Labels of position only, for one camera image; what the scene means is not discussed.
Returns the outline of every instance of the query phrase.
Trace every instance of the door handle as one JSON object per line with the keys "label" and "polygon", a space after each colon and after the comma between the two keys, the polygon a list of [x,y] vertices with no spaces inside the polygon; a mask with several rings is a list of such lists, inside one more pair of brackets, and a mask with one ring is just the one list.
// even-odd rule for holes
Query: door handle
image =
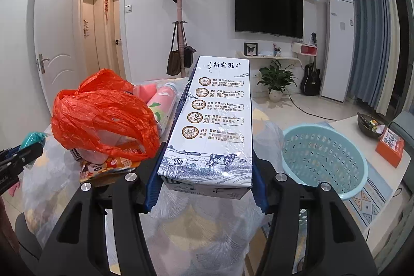
{"label": "door handle", "polygon": [[49,58],[44,59],[43,54],[39,54],[39,63],[40,63],[40,70],[42,71],[42,74],[45,73],[45,61],[50,61]]}

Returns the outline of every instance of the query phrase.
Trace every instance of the curtain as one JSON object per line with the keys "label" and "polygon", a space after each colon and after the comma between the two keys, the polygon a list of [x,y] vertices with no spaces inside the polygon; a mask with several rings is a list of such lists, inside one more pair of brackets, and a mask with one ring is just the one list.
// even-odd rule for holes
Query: curtain
{"label": "curtain", "polygon": [[355,51],[349,95],[377,108],[390,55],[389,0],[353,0]]}
{"label": "curtain", "polygon": [[[414,10],[414,0],[411,0],[411,6]],[[411,81],[410,81],[410,86],[408,88],[408,93],[407,93],[407,97],[405,98],[405,102],[404,105],[402,107],[403,111],[410,111],[411,113],[413,113],[414,110],[414,106],[413,106],[413,100],[414,100],[414,67],[413,67],[413,71],[411,74]]]}
{"label": "curtain", "polygon": [[389,0],[389,2],[391,20],[390,56],[388,58],[384,86],[382,88],[378,106],[375,109],[377,113],[382,115],[386,115],[388,106],[390,105],[395,78],[397,77],[398,60],[400,58],[400,21],[398,19],[397,0]]}

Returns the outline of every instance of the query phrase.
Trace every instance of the blue curtain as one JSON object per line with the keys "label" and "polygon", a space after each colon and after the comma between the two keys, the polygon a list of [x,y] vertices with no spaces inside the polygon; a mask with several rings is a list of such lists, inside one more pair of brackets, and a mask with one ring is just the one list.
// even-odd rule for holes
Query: blue curtain
{"label": "blue curtain", "polygon": [[389,0],[353,0],[355,52],[348,92],[374,109],[378,106],[390,55]]}

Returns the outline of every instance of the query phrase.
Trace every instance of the acoustic guitar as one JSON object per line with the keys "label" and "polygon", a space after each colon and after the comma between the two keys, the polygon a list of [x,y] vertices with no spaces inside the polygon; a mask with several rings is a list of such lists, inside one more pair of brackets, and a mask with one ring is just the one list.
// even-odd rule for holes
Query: acoustic guitar
{"label": "acoustic guitar", "polygon": [[[312,33],[313,42],[316,45],[316,34]],[[320,69],[316,68],[316,56],[313,58],[313,63],[305,66],[305,75],[301,82],[302,94],[306,96],[316,96],[320,92]]]}

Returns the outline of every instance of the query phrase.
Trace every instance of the plastic laundry basket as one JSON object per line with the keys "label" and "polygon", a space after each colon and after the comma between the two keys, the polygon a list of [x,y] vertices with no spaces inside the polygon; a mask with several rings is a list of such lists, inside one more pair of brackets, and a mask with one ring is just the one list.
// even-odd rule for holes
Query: plastic laundry basket
{"label": "plastic laundry basket", "polygon": [[283,132],[283,169],[299,184],[328,182],[342,200],[356,195],[368,177],[365,157],[334,129],[302,124]]}

